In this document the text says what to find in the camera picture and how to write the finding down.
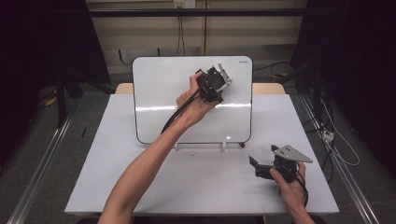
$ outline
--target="white whiteboard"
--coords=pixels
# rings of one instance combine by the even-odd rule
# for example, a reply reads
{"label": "white whiteboard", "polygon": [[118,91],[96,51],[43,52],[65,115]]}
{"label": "white whiteboard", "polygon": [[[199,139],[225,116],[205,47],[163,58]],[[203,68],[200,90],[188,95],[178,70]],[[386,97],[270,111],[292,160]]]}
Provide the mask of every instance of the white whiteboard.
{"label": "white whiteboard", "polygon": [[152,143],[176,112],[176,98],[190,88],[189,77],[218,63],[233,79],[204,119],[180,137],[179,143],[242,143],[250,137],[253,62],[247,56],[140,57],[134,60],[136,136]]}

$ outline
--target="white table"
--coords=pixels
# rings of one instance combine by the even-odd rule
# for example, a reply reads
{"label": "white table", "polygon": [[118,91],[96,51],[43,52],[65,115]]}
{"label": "white table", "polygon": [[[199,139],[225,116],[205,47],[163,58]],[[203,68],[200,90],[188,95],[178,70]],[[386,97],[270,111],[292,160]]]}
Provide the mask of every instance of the white table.
{"label": "white table", "polygon": [[[134,97],[112,95],[65,212],[99,214],[128,164],[145,148],[136,140]],[[307,211],[339,212],[290,97],[253,95],[252,133],[238,145],[181,145],[166,158],[137,205],[137,216],[273,215],[285,213],[273,180],[258,178],[248,162],[272,164],[271,145],[291,145],[314,162],[306,164]]]}

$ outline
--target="cable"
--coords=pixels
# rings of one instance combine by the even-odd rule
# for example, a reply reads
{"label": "cable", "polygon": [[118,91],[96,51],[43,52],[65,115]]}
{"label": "cable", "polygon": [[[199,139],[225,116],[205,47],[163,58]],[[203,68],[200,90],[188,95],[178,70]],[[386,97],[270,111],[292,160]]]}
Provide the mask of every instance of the cable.
{"label": "cable", "polygon": [[184,28],[183,19],[180,17],[180,27],[181,27],[181,43],[183,44],[183,54],[186,56],[186,49],[184,48]]}
{"label": "cable", "polygon": [[177,41],[177,56],[178,56],[178,49],[180,48],[180,17],[178,19],[178,41]]}
{"label": "cable", "polygon": [[[297,0],[295,0],[294,9],[297,9]],[[299,32],[297,31],[296,17],[294,17],[293,19],[294,19],[294,29],[296,31],[296,35],[298,36]]]}
{"label": "cable", "polygon": [[335,127],[334,123],[332,122],[331,115],[330,115],[329,110],[327,109],[326,106],[324,106],[324,109],[326,110],[326,113],[327,113],[327,115],[329,116],[329,120],[330,120],[330,122],[332,123],[332,126],[334,127],[335,131],[336,131],[336,132],[340,135],[340,137],[348,144],[348,146],[350,147],[350,149],[352,149],[352,151],[353,151],[353,153],[356,155],[356,158],[358,159],[358,161],[357,161],[356,163],[351,163],[351,162],[345,161],[345,160],[341,157],[341,155],[340,155],[338,152],[336,152],[336,151],[332,148],[332,146],[330,146],[330,144],[329,144],[329,142],[328,142],[327,140],[324,140],[324,141],[328,144],[330,150],[334,153],[334,155],[335,155],[336,157],[338,157],[338,159],[340,159],[343,163],[348,164],[348,165],[351,165],[351,166],[359,165],[359,164],[361,163],[361,158],[359,158],[358,153],[356,153],[355,149],[348,143],[348,141],[344,138],[344,136],[341,135],[340,132],[338,132],[337,128]]}
{"label": "cable", "polygon": [[184,47],[183,19],[181,17],[178,17],[177,56],[178,56],[178,50],[180,49],[180,38],[181,38],[181,42],[183,44],[183,54],[184,54],[184,56],[186,56],[186,49]]}
{"label": "cable", "polygon": [[47,98],[49,98],[49,97],[52,97],[52,96],[56,96],[56,88],[53,89],[53,90],[52,90],[49,94],[47,94],[46,96],[41,97],[38,101],[41,102],[41,101],[43,101],[43,100],[45,100],[45,99],[47,99]]}
{"label": "cable", "polygon": [[286,170],[290,175],[292,175],[293,177],[294,177],[294,179],[301,185],[301,187],[303,188],[303,191],[304,191],[304,195],[305,195],[305,198],[304,198],[304,207],[306,207],[306,205],[308,204],[308,190],[306,189],[306,186],[305,186],[305,179],[303,178],[303,176],[300,174],[300,172],[298,172],[297,171],[297,174],[300,176],[300,178],[302,179],[302,180],[300,180],[298,177],[297,177],[297,175],[296,174],[293,174],[288,168],[286,168],[285,166],[283,166],[283,165],[281,165],[281,164],[279,164],[280,165],[280,167],[282,167],[284,170]]}
{"label": "cable", "polygon": [[172,124],[172,122],[175,120],[175,118],[181,113],[181,111],[183,111],[189,104],[192,103],[192,101],[194,101],[195,99],[197,99],[198,97],[195,97],[196,94],[198,94],[198,92],[201,90],[201,88],[204,86],[204,84],[206,83],[207,79],[209,78],[209,75],[206,76],[205,80],[201,83],[201,85],[198,87],[198,90],[195,91],[195,93],[186,101],[186,103],[184,103],[173,115],[172,117],[166,122],[166,124],[163,126],[163,130],[161,131],[161,133],[165,132],[166,129],[169,128],[169,126]]}
{"label": "cable", "polygon": [[[332,108],[331,108],[330,105],[325,105],[325,107],[326,107],[326,106],[328,106],[328,107],[330,108],[330,111],[331,111],[331,116],[330,116],[329,119],[326,121],[326,123],[324,123],[324,124],[320,123],[318,128],[313,129],[313,130],[309,130],[309,131],[305,131],[305,133],[312,133],[312,132],[317,132],[317,131],[321,132],[324,128],[326,128],[326,127],[330,124],[330,119],[333,119]],[[320,110],[320,118],[315,118],[315,117],[313,117],[311,120],[317,119],[318,121],[321,121],[321,120],[322,120],[322,119],[321,119],[321,111],[322,111],[322,110]]]}
{"label": "cable", "polygon": [[268,83],[271,83],[271,81],[272,81],[272,77],[273,77],[273,71],[272,71],[272,65],[270,66],[270,78],[268,79]]}
{"label": "cable", "polygon": [[[321,142],[322,142],[322,145],[324,146],[324,148],[326,149],[326,145],[324,144],[324,141],[321,141]],[[333,166],[333,164],[332,164],[332,160],[329,160],[331,153],[332,153],[331,150],[327,151],[327,153],[326,153],[326,158],[325,158],[324,162],[322,163],[322,165],[320,166],[322,172],[324,172],[324,167],[326,166],[327,161],[330,161],[330,165],[331,165],[332,169],[331,169],[330,177],[329,177],[329,179],[327,180],[327,183],[328,183],[328,184],[332,181],[332,176],[333,176],[333,174],[334,174],[334,166]]]}
{"label": "cable", "polygon": [[338,37],[341,34],[341,30],[343,29],[343,24],[344,24],[345,16],[347,14],[347,9],[349,8],[349,3],[350,3],[350,0],[348,0],[346,3],[346,9],[344,10],[343,18],[341,19],[341,24],[340,24],[340,27],[338,28],[337,36],[335,37],[334,42],[336,42],[338,40]]}
{"label": "cable", "polygon": [[262,70],[262,69],[265,69],[265,68],[269,68],[269,67],[271,67],[271,66],[274,66],[274,65],[277,65],[277,64],[280,64],[280,63],[289,63],[289,62],[278,62],[278,63],[273,63],[273,64],[270,64],[270,65],[267,65],[267,66],[264,66],[264,67],[261,67],[261,68],[253,69],[253,71],[259,71],[259,70]]}
{"label": "cable", "polygon": [[121,54],[121,50],[119,49],[119,58],[120,58],[120,62],[124,65],[128,65],[128,63],[125,63],[124,60],[122,59],[122,54]]}

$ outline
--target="floor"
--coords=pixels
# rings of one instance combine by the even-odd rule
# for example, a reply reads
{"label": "floor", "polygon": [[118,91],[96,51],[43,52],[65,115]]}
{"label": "floor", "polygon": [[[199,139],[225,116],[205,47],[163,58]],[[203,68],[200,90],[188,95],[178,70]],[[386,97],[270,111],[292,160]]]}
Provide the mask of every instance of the floor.
{"label": "floor", "polygon": [[[273,73],[283,73],[283,71],[277,71],[282,69],[287,70],[288,68],[274,67]],[[130,82],[131,79],[130,74],[114,75],[112,76],[112,87],[116,87],[121,82]],[[269,76],[268,69],[255,72],[254,80],[256,82],[266,82],[270,79],[276,81],[276,77]],[[307,137],[318,160],[325,161],[327,151],[323,147],[318,133],[309,132],[315,127],[312,122],[309,122],[311,118],[308,116],[302,101],[305,95],[297,93],[293,80],[286,83],[284,88],[286,93],[290,95],[302,124],[306,124],[304,128],[308,131]],[[64,208],[78,177],[76,174],[79,173],[85,161],[108,101],[108,95],[90,86],[83,85],[83,89],[84,94],[81,99],[66,99],[68,105],[78,101],[78,107],[64,135],[64,140],[56,154],[53,155],[53,161],[49,164],[47,175],[34,195],[33,203],[26,207],[29,212],[26,217],[22,218],[24,222],[21,223],[77,223],[80,220],[79,217],[64,213]],[[51,90],[43,90],[42,94],[44,95],[48,91]],[[18,150],[3,167],[3,173],[0,176],[0,223],[7,223],[45,154],[50,139],[55,134],[57,125],[56,103],[50,106],[42,106],[42,104],[38,107],[32,122],[26,127]],[[343,112],[337,107],[336,102],[332,102],[332,110],[337,130],[355,148],[360,157],[359,165],[348,166],[347,168],[374,211],[377,218],[377,222],[374,223],[394,223],[396,219],[396,213],[394,212],[396,207],[396,180],[373,157],[363,139],[360,139],[351,131],[353,127],[349,125],[347,118],[343,116]],[[342,157],[346,161],[356,161],[356,155],[347,143],[340,138],[340,135],[336,134],[334,139]],[[327,162],[324,174],[330,178],[331,172],[331,164]],[[343,176],[335,168],[329,185],[340,213],[321,216],[327,223],[370,223],[363,219],[360,210],[357,208],[357,202],[351,196]],[[290,217],[286,215],[266,217],[265,219],[266,223],[290,223],[291,221]]]}

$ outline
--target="metal rail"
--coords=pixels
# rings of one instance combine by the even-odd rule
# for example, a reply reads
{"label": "metal rail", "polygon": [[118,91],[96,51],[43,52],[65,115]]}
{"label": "metal rail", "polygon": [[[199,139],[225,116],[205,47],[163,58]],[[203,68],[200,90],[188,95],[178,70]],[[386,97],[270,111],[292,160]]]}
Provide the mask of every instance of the metal rail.
{"label": "metal rail", "polygon": [[47,148],[47,151],[43,156],[43,159],[41,159],[41,162],[37,166],[37,169],[35,170],[35,173],[33,174],[28,187],[23,192],[7,224],[22,224],[26,219],[29,210],[32,207],[32,204],[35,201],[35,196],[40,190],[41,184],[46,177],[46,174],[56,155],[56,152],[58,151],[58,148],[62,143],[62,140],[64,139],[64,135],[67,132],[70,120],[73,114],[76,112],[77,107],[78,100],[75,100],[71,105],[70,112],[66,117],[64,124],[60,128],[56,129],[55,134],[53,135],[52,140]]}
{"label": "metal rail", "polygon": [[41,15],[63,17],[296,17],[322,16],[335,13],[335,8],[170,8],[170,9],[91,9],[42,10]]}
{"label": "metal rail", "polygon": [[[314,113],[312,112],[311,108],[312,103],[308,99],[306,95],[301,96],[301,100],[305,107],[306,113],[309,117],[313,120],[315,128],[319,128],[320,125],[318,121],[314,118]],[[327,152],[330,151],[330,145],[327,143],[325,144]],[[341,176],[344,184],[346,185],[346,189],[348,190],[353,202],[355,203],[356,207],[358,208],[359,212],[361,213],[361,217],[363,218],[364,222],[367,224],[374,224],[380,223],[378,218],[376,217],[375,211],[373,207],[370,205],[369,201],[367,200],[366,196],[364,195],[363,191],[359,187],[358,183],[356,182],[355,178],[353,177],[352,173],[349,172],[347,166],[339,161],[334,154],[331,154],[332,162],[337,169],[339,175]]]}

